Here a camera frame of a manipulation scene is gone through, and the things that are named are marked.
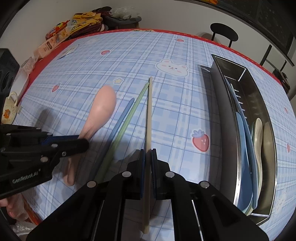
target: black chair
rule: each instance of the black chair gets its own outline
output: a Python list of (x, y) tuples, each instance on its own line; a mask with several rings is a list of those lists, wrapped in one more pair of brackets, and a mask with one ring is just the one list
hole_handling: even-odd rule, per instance
[(228, 47), (231, 47), (232, 42), (239, 39), (239, 36), (231, 27), (222, 23), (212, 23), (211, 30), (213, 31), (212, 41), (214, 40), (216, 34), (220, 34), (230, 40)]

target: metal cutlery tray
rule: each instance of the metal cutlery tray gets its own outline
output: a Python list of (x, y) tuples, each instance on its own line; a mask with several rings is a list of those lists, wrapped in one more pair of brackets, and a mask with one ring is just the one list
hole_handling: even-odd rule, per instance
[(262, 188), (258, 206), (250, 219), (257, 225), (266, 222), (271, 215), (276, 189), (277, 157), (274, 132), (260, 91), (249, 70), (228, 59), (212, 54), (214, 62), (210, 74), (218, 102), (222, 138), (222, 174), (220, 191), (235, 205), (241, 186), (241, 144), (236, 118), (237, 107), (229, 93), (225, 78), (232, 84), (249, 127), (260, 118), (263, 124), (261, 148)]

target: chopstick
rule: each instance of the chopstick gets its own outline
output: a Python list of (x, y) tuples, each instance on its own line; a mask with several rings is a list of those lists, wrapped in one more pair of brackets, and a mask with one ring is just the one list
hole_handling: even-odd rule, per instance
[(146, 158), (145, 158), (145, 176), (143, 192), (143, 219), (142, 232), (149, 233), (150, 220), (150, 184), (151, 184), (151, 124), (152, 124), (152, 77), (149, 78), (148, 104), (147, 104), (147, 122), (146, 122)]

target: white plastic bag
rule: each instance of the white plastic bag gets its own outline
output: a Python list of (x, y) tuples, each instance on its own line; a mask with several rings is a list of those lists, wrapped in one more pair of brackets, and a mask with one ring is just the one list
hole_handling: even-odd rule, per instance
[(111, 9), (110, 12), (112, 17), (122, 19), (137, 18), (139, 15), (134, 7), (120, 7)]

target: white bear face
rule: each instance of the white bear face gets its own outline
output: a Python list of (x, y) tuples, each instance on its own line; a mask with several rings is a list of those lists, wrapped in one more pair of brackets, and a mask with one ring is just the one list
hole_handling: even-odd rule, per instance
[(163, 59), (157, 63), (156, 68), (174, 76), (185, 77), (188, 75), (188, 67), (186, 65), (175, 64), (169, 59)]

